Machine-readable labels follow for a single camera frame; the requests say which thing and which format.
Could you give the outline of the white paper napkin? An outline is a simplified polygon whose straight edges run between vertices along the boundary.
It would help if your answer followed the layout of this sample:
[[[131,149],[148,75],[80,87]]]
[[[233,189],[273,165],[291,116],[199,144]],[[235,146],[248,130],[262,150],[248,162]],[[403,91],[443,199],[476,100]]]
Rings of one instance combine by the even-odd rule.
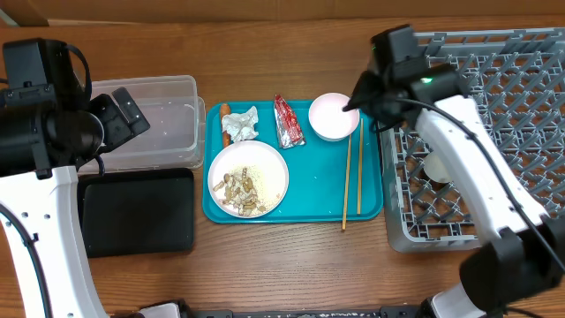
[[[258,111],[252,106],[245,113],[232,113],[224,118],[230,140],[234,143],[244,140],[253,140],[259,133],[254,126],[259,122]]]

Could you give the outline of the pink bowl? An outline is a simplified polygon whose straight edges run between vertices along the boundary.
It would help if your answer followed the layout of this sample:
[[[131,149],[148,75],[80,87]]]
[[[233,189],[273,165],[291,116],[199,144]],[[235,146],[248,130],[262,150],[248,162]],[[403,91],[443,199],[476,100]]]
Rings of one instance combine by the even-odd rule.
[[[359,110],[343,111],[350,101],[340,93],[326,93],[311,104],[308,119],[314,132],[323,140],[339,141],[351,135],[360,121]]]

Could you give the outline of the red foil snack wrapper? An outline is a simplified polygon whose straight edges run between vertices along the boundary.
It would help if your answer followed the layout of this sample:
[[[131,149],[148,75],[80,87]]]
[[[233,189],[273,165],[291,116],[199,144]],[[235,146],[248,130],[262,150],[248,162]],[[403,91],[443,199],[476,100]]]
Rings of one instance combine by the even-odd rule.
[[[280,95],[275,95],[274,113],[279,147],[287,149],[305,145],[305,136],[296,112]]]

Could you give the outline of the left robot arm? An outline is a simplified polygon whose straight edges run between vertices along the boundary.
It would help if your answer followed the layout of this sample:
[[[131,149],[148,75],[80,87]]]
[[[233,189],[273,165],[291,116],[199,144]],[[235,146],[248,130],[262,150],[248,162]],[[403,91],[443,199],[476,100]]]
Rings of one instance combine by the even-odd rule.
[[[42,38],[3,45],[1,225],[26,315],[102,317],[78,213],[78,171],[149,128],[125,88],[93,95],[73,58]]]

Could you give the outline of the white paper cup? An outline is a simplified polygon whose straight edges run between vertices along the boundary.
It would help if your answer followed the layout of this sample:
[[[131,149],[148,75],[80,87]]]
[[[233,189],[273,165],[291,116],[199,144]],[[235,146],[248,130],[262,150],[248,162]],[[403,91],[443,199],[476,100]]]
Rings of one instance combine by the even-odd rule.
[[[447,184],[452,181],[447,168],[435,151],[425,157],[424,165],[424,172],[432,181],[441,184]]]

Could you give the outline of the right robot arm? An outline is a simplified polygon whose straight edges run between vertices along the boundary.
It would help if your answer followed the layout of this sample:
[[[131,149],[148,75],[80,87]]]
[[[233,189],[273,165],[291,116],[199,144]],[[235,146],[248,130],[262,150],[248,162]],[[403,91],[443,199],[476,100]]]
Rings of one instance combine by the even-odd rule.
[[[511,303],[557,287],[564,275],[564,222],[520,184],[489,138],[464,78],[430,66],[411,26],[371,39],[372,61],[348,108],[380,131],[407,124],[441,159],[471,212],[479,250],[459,283],[424,300],[420,317],[500,317]]]

